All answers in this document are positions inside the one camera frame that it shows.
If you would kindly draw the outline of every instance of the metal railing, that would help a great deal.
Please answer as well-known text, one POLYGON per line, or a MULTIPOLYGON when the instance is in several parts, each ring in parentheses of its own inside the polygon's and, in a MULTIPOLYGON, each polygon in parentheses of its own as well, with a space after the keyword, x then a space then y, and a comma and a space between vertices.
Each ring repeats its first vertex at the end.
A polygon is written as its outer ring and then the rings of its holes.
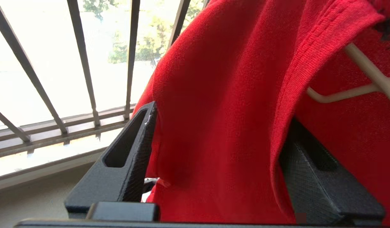
MULTIPOLYGON (((204 7, 208 2, 209 0, 204 1, 204 7)), ((36 148, 52 144, 66 143, 73 139, 89 135, 98 135, 105 131, 122 128, 129 121, 130 113, 133 112, 135 104, 130 104, 130 96, 134 58, 136 53, 140 0, 131 0, 126 105, 100 112, 96 111, 95 95, 92 86, 78 2, 77 0, 67 0, 67 3, 85 76, 86 88, 88 89, 89 99, 91 102, 92 113, 66 118, 59 117, 46 91, 44 90, 43 85, 36 75, 26 52, 22 48, 21 43, 17 39, 16 34, 12 30, 10 23, 0 7, 0 31, 24 69, 24 72, 29 77, 41 99, 44 101, 53 116, 53 120, 51 121, 17 127, 0 112, 0 121, 8 127, 7 129, 0 130, 0 157, 27 150, 34 150, 36 148)), ((176 38, 181 33, 189 3, 190 0, 181 0, 179 3, 168 47, 175 42, 176 38)))

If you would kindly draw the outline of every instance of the white plastic hanger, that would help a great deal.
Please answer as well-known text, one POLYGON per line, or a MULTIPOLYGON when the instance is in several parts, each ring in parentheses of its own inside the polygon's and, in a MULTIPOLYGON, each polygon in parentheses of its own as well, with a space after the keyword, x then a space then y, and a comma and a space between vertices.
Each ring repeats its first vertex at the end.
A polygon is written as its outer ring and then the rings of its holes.
POLYGON ((319 103, 331 103, 379 91, 383 92, 390 100, 390 78, 386 77, 353 43, 347 45, 344 50, 373 83, 328 96, 323 96, 309 87, 307 94, 319 103))

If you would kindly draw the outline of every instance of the railing bar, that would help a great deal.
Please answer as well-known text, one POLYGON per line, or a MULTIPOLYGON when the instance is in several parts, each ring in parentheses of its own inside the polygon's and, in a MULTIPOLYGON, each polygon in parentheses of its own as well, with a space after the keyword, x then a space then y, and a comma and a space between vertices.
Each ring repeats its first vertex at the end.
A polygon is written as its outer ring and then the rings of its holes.
POLYGON ((13 131, 20 139, 22 139, 25 143, 30 141, 30 136, 28 136, 21 128, 16 127, 11 121, 8 120, 1 112, 0 112, 0 121, 8 126, 8 128, 13 131))
POLYGON ((127 68, 127 96, 125 106, 126 120, 130 119, 131 84, 133 82, 134 58, 136 56, 138 14, 140 13, 140 0, 131 0, 130 41, 127 68))
POLYGON ((79 13, 77 0, 67 0, 69 14, 71 16, 72 26, 74 28, 76 44, 78 46, 79 56, 81 58, 82 69, 84 71, 86 88, 88 89, 89 99, 91 101, 92 114, 95 126, 100 126, 98 111, 96 111, 96 101, 93 92, 91 71, 89 70, 88 54, 86 53, 86 44, 82 21, 79 13))
POLYGON ((19 40, 17 39, 14 31, 12 30, 10 23, 6 19, 1 6, 0 6, 0 31, 5 38, 6 42, 8 42, 8 45, 11 47, 14 55, 16 56, 17 60, 21 64, 22 68, 24 69, 24 72, 29 77, 31 83, 34 85, 35 89, 39 93, 40 97, 46 104, 48 110, 50 111, 51 115, 54 118, 54 121, 57 123, 58 127, 60 128, 61 132, 63 134, 67 133, 67 129, 63 123, 63 121, 58 116, 57 112, 55 111, 55 108, 53 104, 51 103, 50 99, 48 98, 48 95, 46 91, 43 88, 43 85, 41 84, 40 80, 38 79, 33 66, 30 63, 29 58, 27 57, 26 52, 24 51, 23 47, 21 46, 19 40))
POLYGON ((91 135, 95 135, 95 134, 106 132, 106 131, 116 130, 116 129, 124 127, 125 125, 126 125, 126 121, 120 121, 120 122, 115 122, 115 123, 111 123, 111 124, 107 124, 107 125, 102 125, 102 126, 95 127, 95 128, 90 128, 90 129, 86 129, 86 130, 82 130, 82 131, 78 131, 78 132, 69 133, 69 134, 67 134, 67 136, 54 136, 54 137, 50 137, 47 139, 42 139, 42 140, 30 142, 28 144, 24 143, 24 144, 18 144, 16 146, 11 146, 8 148, 2 148, 2 149, 0 149, 0 157, 5 157, 5 156, 17 154, 17 153, 24 152, 24 151, 31 150, 31 149, 37 149, 37 148, 41 148, 41 147, 45 147, 45 146, 50 146, 50 145, 57 144, 57 143, 63 143, 67 140, 79 139, 82 137, 91 136, 91 135))
POLYGON ((27 158, 32 157, 34 153, 34 149, 27 150, 27 158))
MULTIPOLYGON (((134 108, 136 107, 136 104, 130 105, 130 113, 133 112, 134 108)), ((116 116, 124 115, 124 109, 125 106, 117 107, 117 108, 111 108, 105 111, 99 112, 99 119, 106 119, 116 116)), ((74 125, 82 124, 82 123, 88 123, 93 121, 92 114, 80 114, 73 117, 66 117, 62 119, 64 121, 64 125, 66 127, 71 127, 74 125)), ((58 129, 58 126, 55 124, 54 121, 44 121, 41 123, 34 123, 34 124, 27 124, 24 126, 20 126, 24 132, 28 135, 41 133, 44 131, 52 131, 58 129)), ((17 137, 12 131, 8 129, 0 130, 0 141, 8 140, 11 138, 17 137)))
POLYGON ((178 6, 178 11, 176 12, 175 22, 172 29, 171 37, 168 43, 168 48, 175 42, 181 33, 183 22, 185 20, 186 12, 188 11, 190 0, 181 0, 178 6))

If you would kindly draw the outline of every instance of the tree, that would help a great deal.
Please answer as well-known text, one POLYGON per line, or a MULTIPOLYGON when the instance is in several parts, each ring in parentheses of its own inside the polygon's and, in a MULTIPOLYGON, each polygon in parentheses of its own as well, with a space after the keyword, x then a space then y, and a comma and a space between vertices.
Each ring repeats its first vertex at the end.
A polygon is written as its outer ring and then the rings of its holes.
POLYGON ((84 9, 86 12, 93 12, 100 21, 103 20, 101 13, 109 9, 109 5, 117 6, 115 0, 84 0, 84 9))
MULTIPOLYGON (((95 17, 102 21, 103 17, 101 13, 104 10, 108 10, 109 5, 117 6, 118 3, 116 3, 116 1, 118 0, 84 0, 84 9, 87 12, 95 13, 95 17)), ((202 10, 204 1, 205 0, 191 0, 182 31, 185 30, 188 24, 202 10)), ((156 60, 161 58, 166 52, 174 23, 173 20, 175 19, 175 17, 166 15, 164 12, 158 10, 158 8, 169 8, 169 5, 174 4, 175 2, 169 2, 169 0, 167 3, 164 0, 154 0, 153 2, 153 10, 150 10, 150 12, 140 11, 140 17, 152 17, 152 20, 150 24, 146 25, 144 28, 139 27, 139 30, 145 29, 145 35, 137 39, 135 60, 151 61, 152 64, 155 65, 156 60)), ((128 43, 122 40, 120 31, 115 31, 113 49, 109 54, 108 62, 113 64, 127 62, 127 51, 128 43)))

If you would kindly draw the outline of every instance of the red shirt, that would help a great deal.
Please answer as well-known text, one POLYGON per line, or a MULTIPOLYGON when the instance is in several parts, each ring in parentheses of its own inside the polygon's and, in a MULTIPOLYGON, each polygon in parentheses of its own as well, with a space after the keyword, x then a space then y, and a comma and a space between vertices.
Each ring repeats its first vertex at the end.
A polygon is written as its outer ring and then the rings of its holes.
POLYGON ((343 47, 354 43, 390 76, 385 17, 367 0, 215 0, 159 62, 138 107, 158 116, 147 176, 162 221, 293 223, 278 155, 296 117, 386 208, 390 101, 328 95, 370 83, 343 47))

